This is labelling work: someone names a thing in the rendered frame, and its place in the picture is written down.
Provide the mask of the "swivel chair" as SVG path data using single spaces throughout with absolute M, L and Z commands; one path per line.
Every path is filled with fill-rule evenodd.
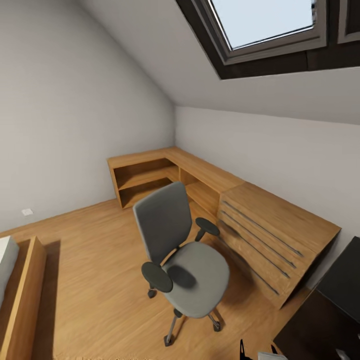
M 200 227 L 197 237 L 180 247 L 187 240 L 193 224 L 182 181 L 144 197 L 133 206 L 133 213 L 149 258 L 141 267 L 149 282 L 147 294 L 152 298 L 154 290 L 159 290 L 174 306 L 174 319 L 164 337 L 165 346 L 172 344 L 176 320 L 182 315 L 193 319 L 208 316 L 214 331 L 220 332 L 220 323 L 210 313 L 225 295 L 230 268 L 220 252 L 200 242 L 206 232 L 219 236 L 220 229 L 208 219 L 198 217 L 195 220 Z

